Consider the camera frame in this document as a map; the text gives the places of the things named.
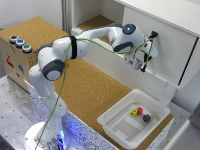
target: brown cardboard box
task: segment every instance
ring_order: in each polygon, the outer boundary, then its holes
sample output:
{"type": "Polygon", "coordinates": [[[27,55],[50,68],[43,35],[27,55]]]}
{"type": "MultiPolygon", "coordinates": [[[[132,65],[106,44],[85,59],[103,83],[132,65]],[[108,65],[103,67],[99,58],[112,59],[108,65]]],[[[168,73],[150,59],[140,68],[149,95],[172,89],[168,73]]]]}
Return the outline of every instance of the brown cardboard box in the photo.
{"type": "Polygon", "coordinates": [[[56,39],[68,34],[40,17],[35,17],[25,22],[0,31],[0,50],[6,74],[16,81],[25,90],[24,79],[30,82],[29,69],[37,63],[37,50],[44,44],[53,43],[56,39]],[[17,35],[32,46],[33,51],[23,53],[21,49],[9,43],[9,38],[17,35]]]}

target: green cable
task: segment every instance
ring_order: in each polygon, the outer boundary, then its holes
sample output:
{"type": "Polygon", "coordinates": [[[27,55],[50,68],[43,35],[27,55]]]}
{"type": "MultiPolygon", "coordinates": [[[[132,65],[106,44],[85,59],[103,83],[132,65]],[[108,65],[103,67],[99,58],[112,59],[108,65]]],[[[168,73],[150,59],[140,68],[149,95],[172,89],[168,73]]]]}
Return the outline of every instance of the green cable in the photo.
{"type": "MultiPolygon", "coordinates": [[[[95,44],[99,45],[100,47],[104,48],[105,50],[107,50],[107,51],[109,51],[109,52],[112,52],[112,53],[116,53],[116,54],[125,54],[125,53],[130,53],[130,52],[132,52],[132,51],[135,51],[135,50],[137,50],[138,48],[140,48],[142,45],[146,44],[148,41],[152,41],[151,48],[152,48],[152,45],[153,45],[153,39],[148,39],[148,40],[146,40],[145,42],[143,42],[142,44],[140,44],[139,46],[137,46],[137,47],[135,47],[135,48],[133,48],[133,49],[131,49],[131,50],[129,50],[129,51],[126,51],[126,52],[114,52],[114,51],[111,51],[111,50],[107,49],[106,47],[102,46],[101,44],[99,44],[99,43],[97,43],[97,42],[95,42],[95,41],[93,41],[93,40],[84,39],[84,38],[77,39],[77,40],[78,40],[78,41],[82,41],[82,40],[90,41],[90,42],[92,42],[92,43],[95,43],[95,44]]],[[[38,140],[37,146],[35,147],[35,150],[37,149],[37,147],[38,147],[38,145],[39,145],[39,143],[40,143],[40,140],[41,140],[41,138],[42,138],[42,135],[43,135],[43,133],[44,133],[44,130],[46,129],[46,126],[47,126],[47,124],[49,123],[49,121],[50,121],[50,119],[51,119],[51,117],[52,117],[52,115],[53,115],[53,113],[54,113],[54,111],[55,111],[55,109],[56,109],[56,106],[57,106],[57,104],[58,104],[58,100],[59,100],[60,95],[61,95],[61,93],[62,93],[63,86],[64,86],[64,83],[65,83],[65,78],[66,78],[67,54],[68,54],[68,51],[69,51],[69,47],[70,47],[70,46],[71,46],[71,43],[68,45],[67,51],[66,51],[64,78],[63,78],[63,83],[62,83],[60,92],[59,92],[59,94],[58,94],[58,98],[57,98],[57,100],[56,100],[56,104],[55,104],[55,106],[54,106],[54,108],[53,108],[53,111],[52,111],[50,117],[49,117],[48,120],[47,120],[47,123],[46,123],[45,126],[44,126],[44,129],[42,130],[42,133],[41,133],[40,138],[39,138],[39,140],[38,140]]],[[[147,62],[148,62],[148,60],[149,60],[150,53],[151,53],[151,48],[150,48],[150,50],[149,50],[148,57],[147,57],[147,60],[146,60],[145,64],[147,64],[147,62]]]]}

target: cabinet panel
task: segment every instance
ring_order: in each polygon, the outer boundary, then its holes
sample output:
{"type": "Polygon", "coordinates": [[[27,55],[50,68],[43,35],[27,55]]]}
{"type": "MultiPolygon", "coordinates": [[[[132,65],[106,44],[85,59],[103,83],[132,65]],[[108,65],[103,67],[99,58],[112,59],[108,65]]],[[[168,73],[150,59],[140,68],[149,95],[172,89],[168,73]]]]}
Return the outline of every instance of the cabinet panel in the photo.
{"type": "Polygon", "coordinates": [[[137,25],[147,37],[151,31],[159,34],[154,40],[158,57],[148,63],[147,69],[178,85],[197,37],[126,7],[123,25],[128,23],[137,25]]]}

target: white plastic bin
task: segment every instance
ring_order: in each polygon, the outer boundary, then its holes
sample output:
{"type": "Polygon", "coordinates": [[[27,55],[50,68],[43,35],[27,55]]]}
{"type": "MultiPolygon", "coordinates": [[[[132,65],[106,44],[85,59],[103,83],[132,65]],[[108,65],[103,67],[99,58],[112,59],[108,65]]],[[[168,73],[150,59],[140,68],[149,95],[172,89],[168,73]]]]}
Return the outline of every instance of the white plastic bin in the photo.
{"type": "Polygon", "coordinates": [[[122,147],[135,149],[169,113],[169,108],[135,89],[103,113],[97,121],[105,133],[122,147]],[[131,110],[138,107],[143,108],[143,113],[133,117],[131,110]],[[150,115],[150,122],[144,122],[143,115],[146,114],[150,115]]]}

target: black strap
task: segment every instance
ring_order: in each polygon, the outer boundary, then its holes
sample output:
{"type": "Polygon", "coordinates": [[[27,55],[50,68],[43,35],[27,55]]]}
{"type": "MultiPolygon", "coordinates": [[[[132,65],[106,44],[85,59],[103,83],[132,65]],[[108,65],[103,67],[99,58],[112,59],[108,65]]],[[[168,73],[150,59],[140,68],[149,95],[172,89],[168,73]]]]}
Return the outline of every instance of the black strap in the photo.
{"type": "Polygon", "coordinates": [[[69,38],[71,39],[71,43],[72,43],[72,57],[71,57],[71,59],[76,59],[76,57],[77,57],[76,38],[74,36],[69,36],[69,38]]]}

